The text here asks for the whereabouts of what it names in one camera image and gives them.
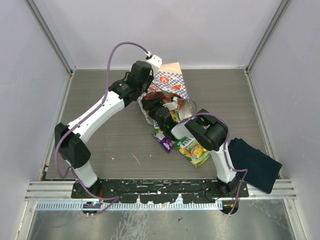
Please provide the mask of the checkered paper bakery bag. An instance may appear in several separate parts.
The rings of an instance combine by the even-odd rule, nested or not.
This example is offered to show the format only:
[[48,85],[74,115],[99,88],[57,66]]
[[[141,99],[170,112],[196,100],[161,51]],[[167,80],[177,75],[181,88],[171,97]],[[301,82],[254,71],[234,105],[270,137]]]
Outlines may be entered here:
[[192,105],[189,101],[187,101],[187,99],[189,99],[189,94],[179,62],[163,64],[159,68],[147,92],[144,92],[142,96],[138,98],[138,105],[146,122],[149,125],[152,125],[153,120],[150,116],[148,116],[147,111],[143,109],[142,105],[143,97],[149,92],[167,92],[171,93],[172,97],[184,99],[182,101],[182,108],[178,112],[179,118],[183,120],[192,115]]

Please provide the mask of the yellow green Fox's candy bag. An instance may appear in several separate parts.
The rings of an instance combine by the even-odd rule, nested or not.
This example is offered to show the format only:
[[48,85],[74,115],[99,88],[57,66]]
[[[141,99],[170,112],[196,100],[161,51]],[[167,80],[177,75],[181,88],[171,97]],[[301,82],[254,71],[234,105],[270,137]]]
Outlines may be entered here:
[[185,156],[195,168],[206,162],[211,154],[200,145],[194,136],[186,136],[174,143],[174,147]]

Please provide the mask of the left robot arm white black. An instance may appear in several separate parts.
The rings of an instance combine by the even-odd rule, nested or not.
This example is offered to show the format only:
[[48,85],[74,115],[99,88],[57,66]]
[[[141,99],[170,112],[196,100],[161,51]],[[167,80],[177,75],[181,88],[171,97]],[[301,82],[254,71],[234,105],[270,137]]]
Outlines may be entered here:
[[117,80],[108,92],[89,110],[69,124],[59,123],[54,128],[55,153],[61,156],[82,182],[82,192],[88,198],[100,193],[98,177],[89,162],[91,152],[86,143],[92,135],[113,115],[146,92],[162,65],[153,58],[136,61],[123,79]]

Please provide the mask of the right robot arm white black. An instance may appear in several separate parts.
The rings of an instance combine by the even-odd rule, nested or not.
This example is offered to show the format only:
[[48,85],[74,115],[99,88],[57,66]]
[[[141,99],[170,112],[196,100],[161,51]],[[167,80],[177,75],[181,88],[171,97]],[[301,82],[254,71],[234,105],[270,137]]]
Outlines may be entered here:
[[223,196],[231,197],[237,191],[239,177],[228,150],[229,129],[224,121],[205,109],[181,121],[174,120],[168,104],[160,97],[143,99],[141,103],[143,110],[157,122],[160,132],[169,141],[196,140],[210,152],[216,167],[219,191]]

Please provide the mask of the small purple snack packet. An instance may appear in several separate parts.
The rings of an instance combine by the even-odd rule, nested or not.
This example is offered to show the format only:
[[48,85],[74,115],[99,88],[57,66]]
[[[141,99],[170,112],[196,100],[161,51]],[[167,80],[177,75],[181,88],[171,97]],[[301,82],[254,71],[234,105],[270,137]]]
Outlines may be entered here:
[[153,137],[160,143],[167,153],[170,153],[174,147],[174,143],[169,140],[162,132],[153,134]]

